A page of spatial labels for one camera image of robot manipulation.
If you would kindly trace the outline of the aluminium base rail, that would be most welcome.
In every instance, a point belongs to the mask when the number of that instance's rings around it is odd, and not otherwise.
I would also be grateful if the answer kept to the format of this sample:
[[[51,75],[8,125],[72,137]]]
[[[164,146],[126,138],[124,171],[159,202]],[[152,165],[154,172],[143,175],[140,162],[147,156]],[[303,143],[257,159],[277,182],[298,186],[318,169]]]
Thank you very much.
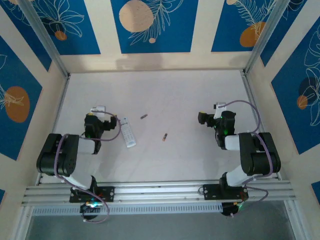
[[[217,184],[218,180],[158,181],[158,182],[99,182],[99,186],[115,187],[113,204],[171,204],[203,203],[204,196],[198,189],[205,184]],[[261,199],[268,191],[267,201],[296,200],[288,180],[277,178],[258,179],[248,185],[249,201]],[[68,205],[70,187],[64,183],[41,183],[28,186],[22,198],[22,206]]]

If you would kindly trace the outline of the aluminium frame post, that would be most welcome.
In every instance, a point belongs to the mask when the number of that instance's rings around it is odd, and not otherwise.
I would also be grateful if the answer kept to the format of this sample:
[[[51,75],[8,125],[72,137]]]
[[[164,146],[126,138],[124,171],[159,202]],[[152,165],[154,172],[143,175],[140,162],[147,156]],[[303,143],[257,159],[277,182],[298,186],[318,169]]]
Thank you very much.
[[[271,11],[269,18],[260,34],[253,50],[252,54],[243,70],[244,76],[247,77],[255,65],[256,60],[260,57],[264,50],[268,40],[273,34],[278,22],[280,21],[284,11],[286,10],[290,0],[277,0],[275,2],[274,9]]]
[[[46,52],[48,53],[52,61],[56,64],[60,73],[65,77],[66,80],[68,80],[70,73],[67,71],[67,68],[64,65],[62,59],[60,58],[60,54],[54,42],[49,36],[45,26],[43,25],[32,3],[29,2],[29,0],[17,0],[17,3],[21,11],[23,12],[24,16],[28,20],[33,31],[40,40],[41,44],[45,48]]]

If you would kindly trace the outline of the white remote control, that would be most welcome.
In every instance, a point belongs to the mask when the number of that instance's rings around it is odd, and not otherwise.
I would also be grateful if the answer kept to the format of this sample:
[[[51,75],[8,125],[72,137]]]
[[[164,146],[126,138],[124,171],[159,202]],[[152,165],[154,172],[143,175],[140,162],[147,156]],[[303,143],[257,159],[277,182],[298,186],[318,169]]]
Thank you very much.
[[[126,117],[120,119],[121,124],[121,132],[124,138],[125,144],[127,148],[134,147],[136,143],[136,139],[133,135],[130,123]]]

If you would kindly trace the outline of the aluminium table side rail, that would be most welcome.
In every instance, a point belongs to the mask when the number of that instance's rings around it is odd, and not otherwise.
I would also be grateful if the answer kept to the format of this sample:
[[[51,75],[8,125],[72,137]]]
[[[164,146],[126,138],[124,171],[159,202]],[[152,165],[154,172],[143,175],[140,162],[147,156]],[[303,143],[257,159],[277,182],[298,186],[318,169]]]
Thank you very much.
[[[61,110],[62,110],[62,107],[63,107],[63,104],[64,104],[64,100],[65,100],[65,97],[66,97],[66,93],[67,93],[67,90],[68,90],[70,78],[71,78],[71,73],[68,73],[67,79],[66,79],[65,84],[63,86],[62,94],[61,94],[60,99],[59,99],[58,108],[57,108],[57,111],[56,111],[56,114],[55,114],[55,119],[54,119],[53,127],[52,127],[52,130],[51,130],[52,133],[54,133],[56,128],[57,128],[58,120],[60,118]],[[35,180],[35,186],[38,186],[41,183],[41,178],[42,178],[42,173],[38,173],[37,177],[36,177],[36,180]]]
[[[246,137],[242,136],[240,144],[244,148],[240,152],[241,160],[244,161],[244,172],[258,178],[278,178],[281,170],[281,160],[269,132],[264,132],[257,98],[252,84],[244,74],[241,75],[247,94],[247,104],[250,106],[256,126],[249,130]]]

